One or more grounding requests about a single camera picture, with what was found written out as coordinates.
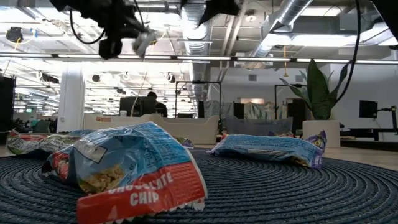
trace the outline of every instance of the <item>plant leaf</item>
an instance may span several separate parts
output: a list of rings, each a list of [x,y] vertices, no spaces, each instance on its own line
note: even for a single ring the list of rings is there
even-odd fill
[[[330,85],[330,78],[331,78],[331,76],[333,75],[333,72],[335,72],[335,71],[332,71],[332,72],[330,73],[330,75],[329,75],[328,79],[327,79],[328,86]]]
[[[287,85],[287,86],[292,90],[292,92],[293,92],[296,96],[302,98],[302,99],[304,100],[305,104],[307,105],[307,107],[308,107],[309,109],[311,109],[311,101],[310,101],[310,98],[308,97],[308,93],[307,93],[307,92],[305,92],[305,94],[303,94],[302,91],[301,91],[299,88],[290,85],[290,84],[289,84],[286,80],[284,80],[283,78],[279,78],[279,79],[282,80],[282,82],[283,82],[285,85]]]
[[[332,102],[332,106],[334,107],[334,105],[336,104],[337,101],[337,94],[338,94],[338,90],[341,86],[341,84],[343,83],[344,79],[347,77],[347,73],[348,73],[348,63],[341,69],[340,72],[340,77],[338,79],[338,83],[336,88],[329,94],[329,99]]]
[[[312,114],[315,119],[328,120],[332,102],[329,99],[329,88],[324,74],[317,67],[314,59],[308,66],[308,95],[311,101]]]
[[[300,73],[301,73],[301,76],[303,77],[303,79],[305,80],[305,82],[308,82],[307,75],[305,73],[303,73],[301,70],[300,70]]]

